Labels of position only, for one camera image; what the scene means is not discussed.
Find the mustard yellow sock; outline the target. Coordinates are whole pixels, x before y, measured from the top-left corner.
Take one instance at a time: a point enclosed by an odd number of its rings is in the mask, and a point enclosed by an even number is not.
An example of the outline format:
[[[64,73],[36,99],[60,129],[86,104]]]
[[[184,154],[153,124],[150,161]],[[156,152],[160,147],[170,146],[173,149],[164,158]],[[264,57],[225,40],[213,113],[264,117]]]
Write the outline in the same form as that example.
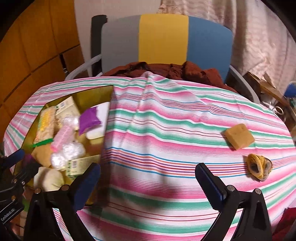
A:
[[[51,144],[46,144],[34,148],[31,155],[42,166],[49,168],[51,166]]]

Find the beige blue sock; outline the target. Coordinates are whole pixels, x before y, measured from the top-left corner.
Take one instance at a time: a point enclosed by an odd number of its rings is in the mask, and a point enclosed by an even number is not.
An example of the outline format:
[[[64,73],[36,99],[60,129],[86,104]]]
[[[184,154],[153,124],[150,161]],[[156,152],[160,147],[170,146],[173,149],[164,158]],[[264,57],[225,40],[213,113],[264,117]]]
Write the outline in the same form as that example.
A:
[[[65,184],[63,175],[56,169],[39,167],[34,176],[34,188],[41,188],[43,191],[56,191]]]

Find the green small carton box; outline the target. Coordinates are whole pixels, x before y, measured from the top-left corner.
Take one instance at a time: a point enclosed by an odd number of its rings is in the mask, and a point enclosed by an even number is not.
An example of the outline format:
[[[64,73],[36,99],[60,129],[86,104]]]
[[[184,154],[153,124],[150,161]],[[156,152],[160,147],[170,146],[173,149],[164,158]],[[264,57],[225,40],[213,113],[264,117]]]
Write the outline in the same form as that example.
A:
[[[82,175],[92,163],[99,163],[101,155],[93,155],[69,160],[66,166],[66,176],[76,178]]]

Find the yellow-label rice snack bag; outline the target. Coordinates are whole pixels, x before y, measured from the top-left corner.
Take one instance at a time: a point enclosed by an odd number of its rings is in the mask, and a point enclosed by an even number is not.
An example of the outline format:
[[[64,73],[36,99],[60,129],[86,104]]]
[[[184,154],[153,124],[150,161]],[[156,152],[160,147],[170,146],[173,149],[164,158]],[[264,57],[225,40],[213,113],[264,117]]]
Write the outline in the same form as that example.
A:
[[[56,107],[52,106],[41,111],[36,137],[33,147],[46,145],[53,142],[56,128]]]

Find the pink hair roller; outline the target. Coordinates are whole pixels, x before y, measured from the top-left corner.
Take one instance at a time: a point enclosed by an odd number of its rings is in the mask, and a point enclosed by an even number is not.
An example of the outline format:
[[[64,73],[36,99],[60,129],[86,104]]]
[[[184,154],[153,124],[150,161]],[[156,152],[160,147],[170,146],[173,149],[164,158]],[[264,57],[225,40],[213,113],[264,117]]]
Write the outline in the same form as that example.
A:
[[[62,126],[57,132],[51,143],[51,150],[58,152],[62,149],[63,145],[68,144],[74,140],[75,130],[70,126]]]

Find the yellow patterned sock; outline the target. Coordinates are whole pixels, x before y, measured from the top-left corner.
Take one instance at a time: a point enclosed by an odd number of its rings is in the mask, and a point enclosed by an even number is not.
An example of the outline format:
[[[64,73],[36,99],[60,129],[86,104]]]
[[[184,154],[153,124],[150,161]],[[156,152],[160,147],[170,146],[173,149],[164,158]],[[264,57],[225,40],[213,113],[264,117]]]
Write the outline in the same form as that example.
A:
[[[246,158],[248,171],[259,181],[265,181],[273,169],[273,163],[264,156],[249,154]]]

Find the white soap bar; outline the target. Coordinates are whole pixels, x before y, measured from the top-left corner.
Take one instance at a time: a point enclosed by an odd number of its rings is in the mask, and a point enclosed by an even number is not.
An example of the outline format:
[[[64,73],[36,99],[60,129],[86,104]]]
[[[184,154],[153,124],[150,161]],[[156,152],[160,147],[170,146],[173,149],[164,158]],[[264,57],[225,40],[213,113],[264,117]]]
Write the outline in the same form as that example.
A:
[[[101,124],[90,128],[85,133],[87,139],[93,140],[105,136],[105,130],[109,115],[109,106],[109,101],[93,106],[94,108],[96,108],[96,117],[101,121]]]

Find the small clear plastic ball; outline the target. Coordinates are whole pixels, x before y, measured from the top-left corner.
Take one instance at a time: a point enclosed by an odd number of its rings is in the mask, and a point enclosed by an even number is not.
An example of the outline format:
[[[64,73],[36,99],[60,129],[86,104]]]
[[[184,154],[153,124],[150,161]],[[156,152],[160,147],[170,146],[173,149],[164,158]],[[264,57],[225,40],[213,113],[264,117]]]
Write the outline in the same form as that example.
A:
[[[64,126],[70,126],[75,131],[79,130],[79,116],[78,115],[67,115],[63,118],[62,124]]]

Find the purple snack packet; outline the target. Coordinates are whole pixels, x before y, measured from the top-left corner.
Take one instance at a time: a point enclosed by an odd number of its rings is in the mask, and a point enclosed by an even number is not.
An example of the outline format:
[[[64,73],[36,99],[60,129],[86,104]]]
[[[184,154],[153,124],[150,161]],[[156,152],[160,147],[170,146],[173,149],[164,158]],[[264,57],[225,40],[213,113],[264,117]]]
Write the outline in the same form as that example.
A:
[[[97,117],[96,107],[86,109],[84,113],[79,116],[79,135],[101,124],[101,120]]]

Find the beige tall carton box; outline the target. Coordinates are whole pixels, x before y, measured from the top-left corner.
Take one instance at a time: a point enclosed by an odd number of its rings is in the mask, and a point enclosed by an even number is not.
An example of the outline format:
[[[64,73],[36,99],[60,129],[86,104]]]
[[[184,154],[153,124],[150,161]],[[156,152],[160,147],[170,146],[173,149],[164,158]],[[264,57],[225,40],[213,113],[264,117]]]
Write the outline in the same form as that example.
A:
[[[56,106],[56,119],[59,122],[62,122],[62,120],[68,115],[70,116],[80,115],[80,111],[78,110],[78,107],[72,96],[68,97],[67,99],[60,102]]]

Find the gold storage box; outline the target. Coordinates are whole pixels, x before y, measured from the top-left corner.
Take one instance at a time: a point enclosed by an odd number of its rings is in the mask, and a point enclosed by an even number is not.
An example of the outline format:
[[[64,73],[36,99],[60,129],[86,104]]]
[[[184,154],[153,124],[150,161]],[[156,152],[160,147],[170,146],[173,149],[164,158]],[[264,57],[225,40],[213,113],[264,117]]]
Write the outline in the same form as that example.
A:
[[[41,166],[28,186],[58,190],[99,163],[103,149],[113,86],[79,91],[45,104],[33,121],[22,149],[26,157],[16,165],[19,174],[29,162]]]

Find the tan sponge block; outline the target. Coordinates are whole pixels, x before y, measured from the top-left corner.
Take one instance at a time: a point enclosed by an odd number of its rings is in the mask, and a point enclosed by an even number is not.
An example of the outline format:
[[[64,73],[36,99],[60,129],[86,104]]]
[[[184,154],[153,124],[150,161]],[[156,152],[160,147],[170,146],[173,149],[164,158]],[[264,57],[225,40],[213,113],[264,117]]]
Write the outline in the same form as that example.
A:
[[[224,135],[235,150],[249,147],[255,141],[253,135],[243,123],[228,128]]]

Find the striped pink green tablecloth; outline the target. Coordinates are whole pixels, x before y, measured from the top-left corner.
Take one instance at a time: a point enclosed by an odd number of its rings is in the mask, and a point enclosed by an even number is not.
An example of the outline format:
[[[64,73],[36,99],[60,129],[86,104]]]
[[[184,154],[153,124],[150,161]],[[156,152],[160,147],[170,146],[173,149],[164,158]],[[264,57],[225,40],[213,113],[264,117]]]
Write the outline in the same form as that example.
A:
[[[21,147],[46,103],[107,85],[113,86],[101,166],[107,203],[78,213],[95,240],[200,240],[217,212],[195,179],[199,162],[238,190],[261,189],[273,225],[295,200],[295,145],[280,118],[228,90],[150,73],[40,88],[8,124],[6,153]],[[224,132],[240,123],[255,141],[235,150]],[[273,163],[265,181],[248,171],[249,154]]]

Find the wooden side table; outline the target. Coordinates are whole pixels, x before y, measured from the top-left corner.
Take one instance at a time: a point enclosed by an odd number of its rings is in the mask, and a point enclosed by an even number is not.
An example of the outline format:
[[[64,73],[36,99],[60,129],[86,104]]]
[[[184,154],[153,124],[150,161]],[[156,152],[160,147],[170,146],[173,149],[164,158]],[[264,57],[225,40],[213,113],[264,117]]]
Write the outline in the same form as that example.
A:
[[[283,96],[283,94],[267,81],[259,79],[257,76],[250,72],[247,72],[244,75],[244,78],[247,80],[251,87],[254,87],[254,91],[258,96],[260,96],[261,93],[265,93],[280,102],[283,106],[289,106],[289,102]]]

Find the brown garment on chair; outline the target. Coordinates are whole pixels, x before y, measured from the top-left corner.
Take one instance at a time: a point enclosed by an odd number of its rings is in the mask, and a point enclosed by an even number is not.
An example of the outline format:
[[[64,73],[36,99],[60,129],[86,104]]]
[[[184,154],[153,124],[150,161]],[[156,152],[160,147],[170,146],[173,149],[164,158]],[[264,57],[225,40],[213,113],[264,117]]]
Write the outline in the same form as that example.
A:
[[[234,93],[236,92],[235,89],[223,83],[223,80],[217,69],[210,68],[203,70],[198,65],[190,61],[186,61],[182,65],[132,62],[125,66],[113,68],[104,73],[103,76],[136,78],[140,77],[147,71],[168,79],[201,83],[225,90],[230,90]]]

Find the pink patterned curtain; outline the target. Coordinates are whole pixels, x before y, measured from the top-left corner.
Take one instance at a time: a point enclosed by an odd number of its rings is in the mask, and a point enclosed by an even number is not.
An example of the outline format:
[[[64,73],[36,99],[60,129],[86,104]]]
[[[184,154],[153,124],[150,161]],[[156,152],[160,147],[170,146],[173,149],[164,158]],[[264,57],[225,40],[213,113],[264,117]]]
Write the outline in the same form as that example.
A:
[[[231,65],[241,75],[250,72],[281,93],[295,81],[295,40],[262,1],[162,1],[158,12],[203,18],[230,29]]]

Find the blue yellow grey chair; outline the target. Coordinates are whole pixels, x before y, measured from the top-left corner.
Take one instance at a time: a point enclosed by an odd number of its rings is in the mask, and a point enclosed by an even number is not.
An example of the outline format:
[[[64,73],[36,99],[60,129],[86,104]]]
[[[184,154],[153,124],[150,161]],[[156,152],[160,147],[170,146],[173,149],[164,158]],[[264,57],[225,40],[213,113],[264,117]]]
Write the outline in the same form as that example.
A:
[[[138,40],[136,62],[182,65],[190,61],[201,69],[215,68],[223,81],[234,78],[246,98],[260,103],[252,87],[230,64],[233,33],[227,27],[192,16],[146,14],[140,16]],[[83,63],[70,72],[66,80],[74,79],[97,62],[101,62],[100,53],[91,63]]]

